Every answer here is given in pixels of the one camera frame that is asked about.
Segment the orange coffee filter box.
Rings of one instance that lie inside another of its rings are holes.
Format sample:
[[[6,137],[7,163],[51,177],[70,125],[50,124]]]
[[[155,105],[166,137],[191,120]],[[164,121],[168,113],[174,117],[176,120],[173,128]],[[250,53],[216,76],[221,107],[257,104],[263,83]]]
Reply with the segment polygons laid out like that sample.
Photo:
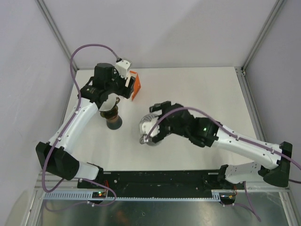
[[[141,83],[140,83],[140,78],[139,78],[139,74],[135,71],[129,71],[129,74],[135,78],[135,82],[134,82],[134,91],[130,97],[130,100],[133,102],[134,98],[136,97],[136,95],[138,94],[139,90],[141,89]]]

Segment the clear glass funnel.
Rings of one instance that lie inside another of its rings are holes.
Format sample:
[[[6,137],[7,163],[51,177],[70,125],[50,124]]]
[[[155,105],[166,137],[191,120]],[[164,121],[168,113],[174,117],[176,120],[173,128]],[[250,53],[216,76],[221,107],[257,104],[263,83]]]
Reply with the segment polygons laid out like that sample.
[[[139,123],[140,128],[142,128],[144,122],[150,122],[152,119],[155,119],[157,117],[158,115],[155,113],[148,113],[147,115],[143,116]]]

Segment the white paper coffee filter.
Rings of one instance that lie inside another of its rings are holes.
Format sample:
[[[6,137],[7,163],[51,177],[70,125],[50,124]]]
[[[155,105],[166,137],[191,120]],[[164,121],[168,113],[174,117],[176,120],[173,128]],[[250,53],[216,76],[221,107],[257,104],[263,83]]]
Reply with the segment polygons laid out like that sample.
[[[108,99],[104,101],[99,108],[100,112],[107,112],[110,111],[116,103],[116,97],[114,95],[109,95]]]

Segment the clear glass dripper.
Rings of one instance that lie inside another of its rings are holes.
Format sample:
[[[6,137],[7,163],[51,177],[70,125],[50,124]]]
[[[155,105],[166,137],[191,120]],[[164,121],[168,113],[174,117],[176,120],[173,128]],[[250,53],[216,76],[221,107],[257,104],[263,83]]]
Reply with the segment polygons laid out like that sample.
[[[141,138],[139,139],[139,143],[140,143],[141,145],[158,146],[158,145],[161,144],[161,141],[158,141],[158,142],[155,143],[155,142],[152,141],[152,138],[151,138],[151,137],[148,138],[148,139],[146,139],[146,137],[141,137]]]

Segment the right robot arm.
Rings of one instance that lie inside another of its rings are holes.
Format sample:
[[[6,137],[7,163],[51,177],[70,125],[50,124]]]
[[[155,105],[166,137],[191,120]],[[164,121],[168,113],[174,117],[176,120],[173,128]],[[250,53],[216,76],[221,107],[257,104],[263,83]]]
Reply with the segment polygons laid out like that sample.
[[[220,122],[205,112],[180,104],[165,101],[149,108],[151,114],[162,111],[150,121],[140,123],[141,140],[145,143],[159,143],[165,137],[176,134],[187,138],[199,147],[217,147],[236,153],[251,160],[241,165],[223,165],[217,177],[222,189],[240,182],[257,181],[287,187],[293,146],[291,143],[266,143],[250,138]]]

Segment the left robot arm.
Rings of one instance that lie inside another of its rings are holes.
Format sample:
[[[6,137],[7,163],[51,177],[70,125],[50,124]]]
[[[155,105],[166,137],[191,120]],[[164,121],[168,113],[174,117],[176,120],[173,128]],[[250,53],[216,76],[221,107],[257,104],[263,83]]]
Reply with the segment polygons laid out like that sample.
[[[103,185],[100,168],[78,161],[73,149],[83,129],[99,111],[109,111],[111,97],[129,99],[134,91],[135,77],[129,74],[131,62],[121,59],[115,65],[98,63],[94,75],[79,89],[76,105],[67,121],[46,143],[39,142],[36,153],[44,171],[66,180],[86,178],[93,188]]]

